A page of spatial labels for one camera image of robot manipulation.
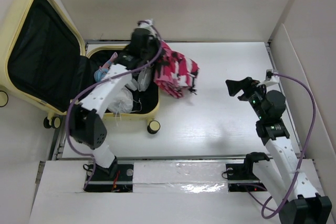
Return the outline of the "white grey headphones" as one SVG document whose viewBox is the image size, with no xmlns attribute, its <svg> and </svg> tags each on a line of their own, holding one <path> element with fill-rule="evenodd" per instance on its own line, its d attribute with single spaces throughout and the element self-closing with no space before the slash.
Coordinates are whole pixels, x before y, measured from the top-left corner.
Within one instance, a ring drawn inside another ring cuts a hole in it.
<svg viewBox="0 0 336 224">
<path fill-rule="evenodd" d="M 131 91 L 138 90 L 144 92 L 148 89 L 152 81 L 152 69 L 144 68 L 139 74 L 136 74 L 132 80 L 126 85 Z"/>
</svg>

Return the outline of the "pink camouflage shorts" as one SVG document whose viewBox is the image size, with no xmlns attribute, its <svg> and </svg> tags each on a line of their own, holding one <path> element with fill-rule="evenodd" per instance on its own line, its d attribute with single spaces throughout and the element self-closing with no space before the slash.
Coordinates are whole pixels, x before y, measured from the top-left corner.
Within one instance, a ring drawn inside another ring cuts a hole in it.
<svg viewBox="0 0 336 224">
<path fill-rule="evenodd" d="M 184 91 L 196 93 L 198 64 L 184 54 L 172 50 L 165 42 L 161 43 L 163 56 L 155 65 L 154 83 L 164 92 L 179 99 Z"/>
</svg>

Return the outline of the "blue pink cat headphones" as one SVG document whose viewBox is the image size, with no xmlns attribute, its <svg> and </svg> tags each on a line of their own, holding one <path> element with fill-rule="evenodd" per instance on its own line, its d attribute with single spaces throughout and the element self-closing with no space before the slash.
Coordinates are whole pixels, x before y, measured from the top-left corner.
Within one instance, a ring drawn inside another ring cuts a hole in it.
<svg viewBox="0 0 336 224">
<path fill-rule="evenodd" d="M 94 79 L 96 82 L 100 82 L 105 77 L 105 75 L 109 71 L 109 68 L 111 67 L 111 65 L 113 64 L 113 62 L 115 61 L 117 57 L 118 57 L 118 54 L 115 52 L 111 56 L 111 58 L 105 62 L 105 64 L 99 67 L 99 69 L 94 73 Z"/>
</svg>

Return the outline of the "white towel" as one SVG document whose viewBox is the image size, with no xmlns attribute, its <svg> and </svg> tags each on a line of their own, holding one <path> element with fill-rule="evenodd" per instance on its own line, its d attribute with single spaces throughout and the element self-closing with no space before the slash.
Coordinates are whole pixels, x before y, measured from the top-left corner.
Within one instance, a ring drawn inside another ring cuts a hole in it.
<svg viewBox="0 0 336 224">
<path fill-rule="evenodd" d="M 107 110 L 111 113 L 131 113 L 133 110 L 133 94 L 123 87 L 121 91 L 112 99 Z"/>
</svg>

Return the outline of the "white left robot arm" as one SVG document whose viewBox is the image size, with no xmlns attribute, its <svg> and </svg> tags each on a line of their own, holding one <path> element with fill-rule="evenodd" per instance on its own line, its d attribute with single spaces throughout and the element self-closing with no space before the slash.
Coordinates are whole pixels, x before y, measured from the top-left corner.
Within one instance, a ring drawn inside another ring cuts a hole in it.
<svg viewBox="0 0 336 224">
<path fill-rule="evenodd" d="M 98 60 L 92 73 L 93 84 L 81 91 L 71 102 L 65 122 L 70 143 L 89 147 L 86 156 L 92 158 L 92 173 L 99 171 L 105 180 L 117 175 L 118 160 L 106 142 L 104 116 L 156 121 L 153 114 L 159 107 L 159 89 L 154 83 L 156 62 L 163 55 L 160 35 L 144 20 L 138 23 L 131 40 L 121 50 Z"/>
</svg>

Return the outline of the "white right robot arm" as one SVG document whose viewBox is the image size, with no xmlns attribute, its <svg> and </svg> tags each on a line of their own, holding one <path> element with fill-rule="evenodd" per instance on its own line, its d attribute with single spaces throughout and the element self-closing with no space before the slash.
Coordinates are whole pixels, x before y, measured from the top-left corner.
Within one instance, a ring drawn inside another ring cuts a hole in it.
<svg viewBox="0 0 336 224">
<path fill-rule="evenodd" d="M 247 101 L 258 116 L 256 132 L 268 153 L 249 153 L 243 163 L 227 164 L 224 174 L 228 180 L 237 181 L 238 191 L 264 185 L 279 208 L 274 213 L 281 223 L 327 223 L 332 202 L 319 194 L 301 170 L 302 160 L 296 156 L 282 120 L 286 98 L 280 91 L 267 90 L 278 82 L 276 77 L 263 82 L 251 77 L 226 80 L 229 95 L 234 97 L 242 91 L 238 99 Z"/>
</svg>

